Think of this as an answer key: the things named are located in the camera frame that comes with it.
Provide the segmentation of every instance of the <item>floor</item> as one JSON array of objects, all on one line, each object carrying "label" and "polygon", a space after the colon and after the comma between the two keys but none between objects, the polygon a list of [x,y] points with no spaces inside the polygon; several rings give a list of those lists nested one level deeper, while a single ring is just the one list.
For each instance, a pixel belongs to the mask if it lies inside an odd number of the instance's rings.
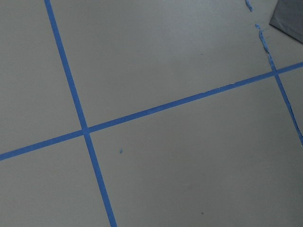
[{"label": "floor", "polygon": [[303,226],[276,3],[2,1],[1,226]]}]

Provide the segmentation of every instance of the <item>gray floor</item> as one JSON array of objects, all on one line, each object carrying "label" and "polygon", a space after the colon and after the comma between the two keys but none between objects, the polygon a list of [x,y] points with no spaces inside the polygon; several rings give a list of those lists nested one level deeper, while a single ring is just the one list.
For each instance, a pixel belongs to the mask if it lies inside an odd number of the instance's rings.
[{"label": "gray floor", "polygon": [[[52,0],[88,126],[303,61],[276,0]],[[0,160],[81,130],[41,0],[0,7]],[[303,68],[280,75],[303,129]],[[301,227],[303,148],[274,77],[90,134],[119,227]],[[83,136],[0,161],[4,227],[108,227]]]}]

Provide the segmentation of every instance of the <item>dark object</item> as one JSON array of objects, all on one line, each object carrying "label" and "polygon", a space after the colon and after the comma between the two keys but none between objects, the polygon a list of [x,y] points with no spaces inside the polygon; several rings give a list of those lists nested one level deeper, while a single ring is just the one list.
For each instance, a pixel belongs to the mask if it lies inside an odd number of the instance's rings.
[{"label": "dark object", "polygon": [[303,0],[279,0],[269,24],[303,43]]}]

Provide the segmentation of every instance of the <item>gray surface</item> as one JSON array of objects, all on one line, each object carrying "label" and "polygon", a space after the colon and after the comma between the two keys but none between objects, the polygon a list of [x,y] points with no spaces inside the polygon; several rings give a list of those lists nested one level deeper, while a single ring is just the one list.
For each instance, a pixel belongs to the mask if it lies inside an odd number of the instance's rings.
[{"label": "gray surface", "polygon": [[303,69],[280,76],[301,132],[303,131]]},{"label": "gray surface", "polygon": [[84,138],[0,162],[2,227],[108,227]]},{"label": "gray surface", "polygon": [[273,78],[92,138],[118,226],[303,224],[302,147]]},{"label": "gray surface", "polygon": [[270,25],[303,43],[303,1],[279,0]]},{"label": "gray surface", "polygon": [[276,68],[302,62],[303,44],[269,25],[277,0],[250,0],[254,7],[253,22],[260,24]]},{"label": "gray surface", "polygon": [[254,15],[237,0],[53,9],[89,126],[270,71]]},{"label": "gray surface", "polygon": [[0,21],[0,154],[79,130],[43,1],[1,1]]}]

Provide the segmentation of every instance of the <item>blue tape strip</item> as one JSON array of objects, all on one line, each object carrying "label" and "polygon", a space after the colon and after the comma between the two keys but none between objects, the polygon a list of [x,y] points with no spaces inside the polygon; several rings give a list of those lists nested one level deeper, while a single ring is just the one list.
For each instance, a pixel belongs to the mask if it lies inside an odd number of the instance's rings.
[{"label": "blue tape strip", "polygon": [[143,111],[140,111],[140,112],[128,115],[128,116],[120,117],[120,118],[117,118],[117,119],[114,119],[114,120],[111,120],[111,121],[108,121],[108,122],[105,122],[105,123],[102,123],[102,124],[98,124],[98,125],[89,127],[89,131],[94,132],[94,131],[98,131],[98,130],[101,130],[101,129],[105,129],[105,128],[108,128],[108,127],[111,127],[111,126],[114,126],[114,125],[118,125],[118,124],[121,124],[121,123],[124,123],[124,122],[128,122],[128,121],[140,118],[140,117],[144,117],[144,116],[147,116],[147,115],[150,115],[150,114],[154,114],[154,113],[159,112],[159,111],[170,109],[170,108],[173,108],[173,107],[178,106],[178,105],[189,103],[189,102],[192,102],[192,101],[204,98],[204,97],[212,96],[212,95],[221,93],[223,91],[227,91],[227,90],[230,90],[230,89],[233,89],[233,88],[236,88],[236,87],[240,87],[240,86],[243,86],[243,85],[246,85],[246,84],[250,84],[250,83],[253,83],[253,82],[268,78],[268,77],[271,77],[273,75],[274,75],[273,72],[268,72],[268,73],[265,73],[265,74],[262,74],[262,75],[259,75],[259,76],[255,76],[255,77],[252,77],[252,78],[249,78],[249,79],[241,80],[241,81],[236,82],[234,84],[229,84],[229,85],[226,85],[224,87],[212,89],[212,90],[209,90],[209,91],[197,94],[197,95],[182,98],[182,99],[177,100],[177,101],[173,101],[173,102],[170,102],[170,103],[167,103],[167,104],[159,105],[159,106],[151,108],[151,109],[143,110]]},{"label": "blue tape strip", "polygon": [[[298,68],[301,68],[301,67],[303,67],[303,62],[281,68],[281,69],[278,70],[278,73],[281,74],[281,73],[289,72],[289,71],[292,71],[292,70],[295,70],[295,69],[298,69]],[[262,79],[266,79],[266,78],[271,77],[273,75],[274,75],[273,72],[265,73],[265,74],[262,74],[262,75],[259,75],[259,76],[256,76],[256,77],[252,77],[252,78],[249,78],[249,79],[245,79],[245,80],[236,82],[234,85],[238,85],[238,87],[240,87],[240,86],[243,86],[245,84],[249,84],[249,83],[253,83],[253,82],[256,82],[256,81],[259,81],[259,80],[262,80]],[[212,91],[223,92],[223,91],[233,89],[233,88],[236,88],[236,87],[233,87],[232,85],[227,85],[227,86],[224,86],[222,88],[216,88],[216,89],[210,90],[208,92],[210,92],[210,93]],[[205,93],[200,93],[200,94],[192,96],[193,97],[192,101],[199,99],[200,97],[198,97],[198,95],[202,95],[202,94],[205,94]],[[168,108],[165,108],[166,105],[168,105],[168,104],[162,105],[163,110],[169,108],[169,106],[167,106]],[[102,124],[98,124],[98,125],[89,127],[89,131],[90,132],[98,131],[98,130],[101,130],[101,129],[105,129],[105,128],[108,128],[108,127],[111,127],[111,126],[114,126],[114,125],[117,125],[117,124],[121,124],[121,123],[130,121],[130,120],[136,119],[138,117],[143,117],[143,116],[146,116],[146,115],[149,115],[149,114],[152,114],[152,113],[156,113],[156,112],[157,111],[153,112],[153,108],[151,108],[151,109],[148,109],[148,110],[145,110],[145,111],[141,111],[141,112],[138,112],[138,113],[131,114],[129,116],[121,117],[121,118],[118,118],[118,119],[115,119],[115,120],[111,120],[111,121],[108,121],[108,122],[105,122],[105,123],[102,123]],[[81,136],[81,135],[83,135],[81,130],[80,131],[75,131],[75,132],[60,136],[60,137],[56,137],[56,138],[53,138],[53,139],[50,139],[50,140],[39,142],[39,143],[30,145],[30,146],[27,146],[27,147],[24,147],[24,148],[19,148],[17,150],[13,150],[13,151],[10,151],[10,152],[7,152],[5,154],[0,155],[0,161],[4,160],[4,159],[7,159],[7,158],[10,158],[10,157],[21,155],[21,154],[24,154],[24,153],[27,153],[27,152],[30,152],[30,151],[34,151],[34,150],[37,150],[37,149],[40,149],[40,148],[44,148],[44,147],[53,145],[55,143],[70,140],[70,139],[73,139],[73,138]]]},{"label": "blue tape strip", "polygon": [[114,213],[113,213],[110,201],[109,201],[109,197],[108,197],[108,194],[107,194],[107,191],[106,191],[106,188],[105,188],[105,183],[104,183],[104,180],[103,180],[101,169],[100,169],[100,166],[99,166],[99,163],[98,163],[98,160],[97,160],[97,156],[96,156],[96,152],[95,152],[94,147],[93,147],[93,143],[91,141],[91,137],[90,137],[89,130],[88,130],[88,127],[87,127],[87,123],[86,123],[86,120],[85,120],[85,117],[84,117],[83,109],[81,107],[81,103],[80,103],[80,100],[79,100],[77,89],[76,89],[75,83],[74,83],[73,78],[72,78],[71,69],[70,69],[68,61],[67,61],[67,57],[66,57],[66,54],[65,54],[65,51],[64,51],[64,47],[63,47],[62,40],[61,40],[61,37],[60,37],[59,29],[58,29],[58,26],[57,26],[57,23],[56,23],[54,14],[53,14],[53,8],[52,8],[52,5],[50,3],[50,0],[45,0],[45,6],[46,6],[47,14],[48,14],[51,26],[52,26],[53,35],[54,35],[56,43],[57,43],[59,55],[60,55],[60,58],[61,58],[61,61],[62,61],[64,72],[65,72],[65,75],[66,75],[66,78],[67,78],[67,82],[68,82],[68,85],[70,87],[71,95],[72,95],[72,98],[73,98],[73,101],[74,101],[74,104],[75,104],[75,107],[76,107],[77,115],[78,115],[80,125],[81,125],[82,131],[83,131],[83,136],[85,138],[86,146],[87,146],[88,151],[89,151],[90,160],[91,160],[92,165],[93,165],[93,169],[94,169],[95,176],[96,176],[98,186],[99,186],[99,189],[100,189],[100,193],[101,193],[101,196],[102,196],[102,199],[103,199],[105,210],[107,212],[107,217],[108,217],[110,226],[111,227],[117,227],[115,216],[114,216]]},{"label": "blue tape strip", "polygon": [[286,104],[286,106],[287,106],[287,109],[288,109],[288,111],[289,111],[289,114],[290,114],[290,116],[291,116],[291,118],[292,118],[292,120],[293,120],[294,127],[295,127],[295,129],[296,129],[296,131],[297,131],[297,134],[298,134],[298,136],[299,136],[299,139],[300,139],[300,141],[301,141],[301,144],[302,144],[302,146],[303,146],[303,135],[302,135],[302,133],[301,133],[301,131],[300,131],[300,129],[299,129],[299,126],[298,126],[298,124],[297,124],[297,121],[296,121],[296,119],[295,119],[295,116],[294,116],[294,113],[293,113],[293,110],[292,110],[292,106],[291,106],[291,104],[290,104],[290,102],[289,102],[289,100],[288,100],[287,94],[286,94],[286,92],[285,92],[285,89],[284,89],[283,84],[282,84],[282,82],[281,82],[281,79],[280,79],[280,77],[279,77],[279,73],[278,73],[278,71],[276,70],[276,66],[275,66],[274,60],[273,60],[273,58],[272,58],[272,56],[271,56],[271,54],[270,54],[269,48],[268,48],[267,43],[266,43],[266,41],[265,41],[265,38],[264,38],[264,36],[263,36],[263,31],[261,30],[261,28],[260,28],[260,26],[259,26],[258,24],[256,24],[256,28],[259,30],[259,37],[260,37],[261,42],[263,43],[264,50],[267,52],[268,62],[269,62],[269,64],[270,64],[271,70],[272,70],[272,72],[273,72],[274,75],[275,75],[276,82],[277,82],[277,84],[278,84],[278,87],[279,87],[280,92],[281,92],[281,94],[282,94],[282,97],[283,97],[283,99],[284,99],[284,102],[285,102],[285,104]]},{"label": "blue tape strip", "polygon": [[250,0],[245,0],[246,6],[250,9],[250,11],[254,11],[254,8],[251,6]]},{"label": "blue tape strip", "polygon": [[7,159],[7,158],[11,158],[11,157],[15,157],[15,156],[18,156],[18,155],[28,153],[28,152],[33,151],[33,150],[44,148],[44,147],[47,147],[47,146],[50,146],[50,145],[53,145],[53,144],[56,144],[56,143],[60,143],[60,142],[66,141],[66,140],[70,140],[70,139],[73,139],[73,138],[76,138],[76,137],[79,137],[79,136],[82,136],[82,135],[83,135],[82,130],[74,131],[74,132],[59,136],[59,137],[52,138],[50,140],[45,140],[45,141],[42,141],[42,142],[39,142],[39,143],[35,143],[33,145],[26,146],[24,148],[19,148],[19,149],[16,149],[16,150],[12,150],[10,152],[1,154],[0,155],[0,161],[2,161],[4,159]]}]

